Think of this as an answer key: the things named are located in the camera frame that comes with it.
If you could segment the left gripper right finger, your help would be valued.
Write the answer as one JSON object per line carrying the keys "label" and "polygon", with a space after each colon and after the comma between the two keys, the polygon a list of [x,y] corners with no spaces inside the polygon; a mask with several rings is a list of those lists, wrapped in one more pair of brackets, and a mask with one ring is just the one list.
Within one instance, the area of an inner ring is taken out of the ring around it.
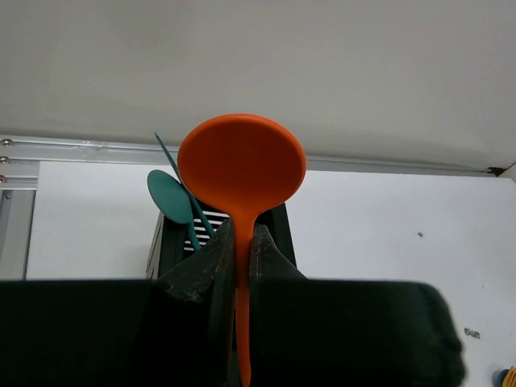
{"label": "left gripper right finger", "polygon": [[430,285],[307,278],[264,225],[249,279],[254,386],[458,386],[465,377],[450,310]]}

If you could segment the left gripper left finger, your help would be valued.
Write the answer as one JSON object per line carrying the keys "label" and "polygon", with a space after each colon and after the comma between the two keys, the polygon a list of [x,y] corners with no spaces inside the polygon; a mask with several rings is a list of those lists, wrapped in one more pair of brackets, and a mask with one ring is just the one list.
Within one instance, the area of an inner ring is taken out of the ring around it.
{"label": "left gripper left finger", "polygon": [[155,280],[3,281],[2,385],[226,385],[233,247],[225,221]]}

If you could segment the teal spoon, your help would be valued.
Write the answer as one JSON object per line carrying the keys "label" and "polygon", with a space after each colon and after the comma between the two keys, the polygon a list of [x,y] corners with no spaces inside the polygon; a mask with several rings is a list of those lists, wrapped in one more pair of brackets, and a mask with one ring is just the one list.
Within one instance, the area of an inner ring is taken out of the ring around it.
{"label": "teal spoon", "polygon": [[152,170],[147,177],[148,191],[160,212],[176,224],[186,225],[194,251],[201,249],[194,230],[194,217],[189,196],[182,185],[161,170]]}

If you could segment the orange spoon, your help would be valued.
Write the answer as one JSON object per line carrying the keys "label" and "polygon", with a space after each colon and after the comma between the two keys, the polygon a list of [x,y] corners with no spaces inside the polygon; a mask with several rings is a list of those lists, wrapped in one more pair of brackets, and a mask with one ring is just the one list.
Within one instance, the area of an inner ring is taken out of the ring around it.
{"label": "orange spoon", "polygon": [[298,139],[253,114],[205,121],[182,141],[178,170],[189,191],[231,217],[235,235],[235,327],[242,385],[251,383],[249,267],[256,218],[291,198],[306,175]]}

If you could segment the yellow spoon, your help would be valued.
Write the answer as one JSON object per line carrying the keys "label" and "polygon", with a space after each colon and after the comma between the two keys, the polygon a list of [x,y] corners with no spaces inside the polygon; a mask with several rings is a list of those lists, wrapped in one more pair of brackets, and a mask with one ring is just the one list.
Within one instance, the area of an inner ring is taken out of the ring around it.
{"label": "yellow spoon", "polygon": [[498,387],[516,387],[516,368],[511,366],[502,370],[497,379]]}

